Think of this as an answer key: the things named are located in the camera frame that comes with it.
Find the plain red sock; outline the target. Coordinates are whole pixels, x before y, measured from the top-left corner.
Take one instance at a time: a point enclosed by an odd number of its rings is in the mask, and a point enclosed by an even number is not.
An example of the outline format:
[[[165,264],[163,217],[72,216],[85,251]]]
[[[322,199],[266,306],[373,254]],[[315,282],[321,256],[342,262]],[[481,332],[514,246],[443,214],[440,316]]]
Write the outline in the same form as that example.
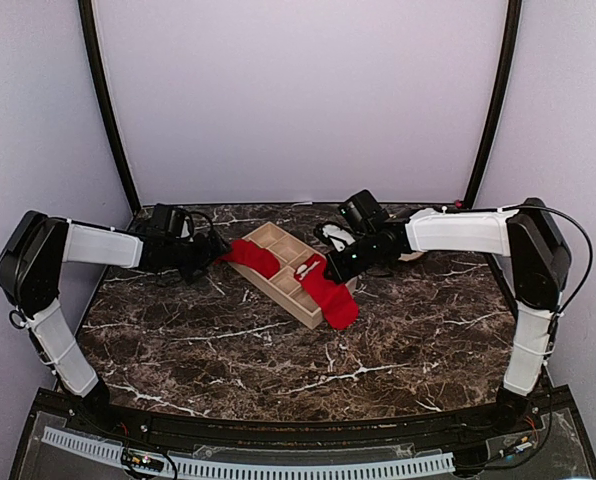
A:
[[[234,240],[231,243],[231,250],[216,260],[216,263],[222,262],[244,265],[267,280],[281,269],[279,260],[271,251],[245,239]]]

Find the wooden compartment tray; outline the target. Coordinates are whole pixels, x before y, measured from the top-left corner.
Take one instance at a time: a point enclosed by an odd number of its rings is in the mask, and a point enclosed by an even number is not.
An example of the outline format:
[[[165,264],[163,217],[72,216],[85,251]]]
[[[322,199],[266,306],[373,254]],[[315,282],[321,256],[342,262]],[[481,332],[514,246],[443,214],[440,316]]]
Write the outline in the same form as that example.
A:
[[[244,265],[227,263],[306,327],[313,329],[320,323],[327,322],[321,309],[294,279],[294,273],[300,264],[312,254],[323,256],[322,254],[270,222],[242,239],[253,241],[271,251],[280,262],[280,271],[267,280]],[[353,297],[356,281],[352,279],[345,286]]]

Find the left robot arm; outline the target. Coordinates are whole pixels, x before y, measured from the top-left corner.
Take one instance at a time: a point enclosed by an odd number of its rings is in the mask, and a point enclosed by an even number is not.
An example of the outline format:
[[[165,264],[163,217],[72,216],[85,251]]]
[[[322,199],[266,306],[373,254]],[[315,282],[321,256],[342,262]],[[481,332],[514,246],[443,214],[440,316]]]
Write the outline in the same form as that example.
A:
[[[187,282],[206,272],[231,247],[214,226],[195,230],[194,212],[158,204],[130,230],[25,213],[0,254],[0,287],[13,309],[9,318],[25,330],[41,362],[71,395],[81,399],[79,417],[98,436],[119,427],[108,406],[109,390],[85,358],[59,301],[66,263],[115,266],[159,273],[175,269]]]

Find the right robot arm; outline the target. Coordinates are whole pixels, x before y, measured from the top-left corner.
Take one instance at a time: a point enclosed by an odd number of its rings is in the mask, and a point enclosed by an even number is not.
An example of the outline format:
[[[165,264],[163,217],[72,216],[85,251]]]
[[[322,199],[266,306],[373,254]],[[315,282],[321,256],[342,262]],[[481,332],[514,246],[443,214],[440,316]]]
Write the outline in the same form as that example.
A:
[[[503,377],[506,396],[488,413],[499,434],[512,432],[527,416],[528,396],[551,353],[571,252],[546,205],[529,198],[518,206],[484,210],[430,207],[391,214],[363,190],[338,208],[345,226],[318,224],[315,236],[331,246],[325,277],[342,284],[370,267],[430,251],[477,252],[511,262],[517,304],[516,332]]]

